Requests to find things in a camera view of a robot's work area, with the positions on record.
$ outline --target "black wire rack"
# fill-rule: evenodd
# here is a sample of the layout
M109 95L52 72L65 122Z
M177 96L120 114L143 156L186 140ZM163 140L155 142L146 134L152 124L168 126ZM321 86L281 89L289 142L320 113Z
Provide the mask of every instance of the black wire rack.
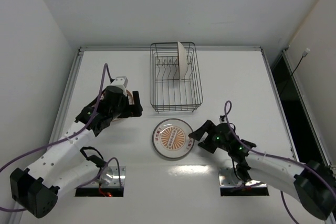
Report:
M150 100L156 112L195 111L203 102L196 46L182 42L187 72L180 80L176 42L153 43L150 61Z

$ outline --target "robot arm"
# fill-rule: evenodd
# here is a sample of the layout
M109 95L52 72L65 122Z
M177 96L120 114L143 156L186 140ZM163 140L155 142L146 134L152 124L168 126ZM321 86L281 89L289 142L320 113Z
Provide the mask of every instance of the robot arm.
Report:
M208 136L201 141L205 132ZM269 184L295 198L308 212L321 220L326 220L336 207L333 194L315 175L299 164L251 152L250 149L256 145L242 140L249 149L242 146L223 119L219 125L207 120L189 137L200 141L199 147L208 152L214 153L217 148L225 150L237 163L236 180L248 182L253 179ZM314 161L310 161L307 166L335 190L336 183L329 168Z
M82 109L64 135L67 141L52 146L25 170L17 168L12 172L10 186L12 198L16 202L35 217L41 218L53 209L58 197L98 174L106 162L95 155L87 157L85 162L75 168L63 173L61 171L90 140L107 128L113 119L142 115L137 91L133 91L134 104L129 104L127 83L125 76L114 79L111 85L104 89L96 113L94 105L97 98Z

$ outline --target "white wall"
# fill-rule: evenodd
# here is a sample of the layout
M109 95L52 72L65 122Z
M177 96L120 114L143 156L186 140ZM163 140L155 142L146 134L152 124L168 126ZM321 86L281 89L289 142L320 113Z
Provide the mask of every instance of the white wall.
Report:
M319 0L288 50L292 69L306 48L310 53L296 71L321 137L336 162L336 0Z
M1 166L48 143L73 56L43 0L0 0ZM34 158L0 174L0 206L13 207L9 175Z
M261 45L272 62L315 0L45 0L82 45Z

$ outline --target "gray wall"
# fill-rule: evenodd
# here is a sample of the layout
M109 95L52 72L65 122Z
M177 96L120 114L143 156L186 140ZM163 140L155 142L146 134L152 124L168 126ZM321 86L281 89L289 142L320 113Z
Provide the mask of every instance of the gray wall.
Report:
M271 62L315 0L45 0L74 48L82 45L261 45Z
M74 52L43 0L0 0L0 165L48 143ZM0 175L0 206L11 208L9 175ZM0 223L9 214L0 212Z
M336 0L319 0L288 50L292 69L302 52L311 51L296 71L304 99L336 163Z

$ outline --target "round plate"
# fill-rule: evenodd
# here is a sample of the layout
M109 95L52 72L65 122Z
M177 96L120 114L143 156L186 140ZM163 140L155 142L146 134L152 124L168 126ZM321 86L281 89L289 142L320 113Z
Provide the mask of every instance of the round plate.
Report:
M162 156L177 159L187 155L194 146L188 135L193 130L180 119L167 119L157 125L153 132L153 145Z

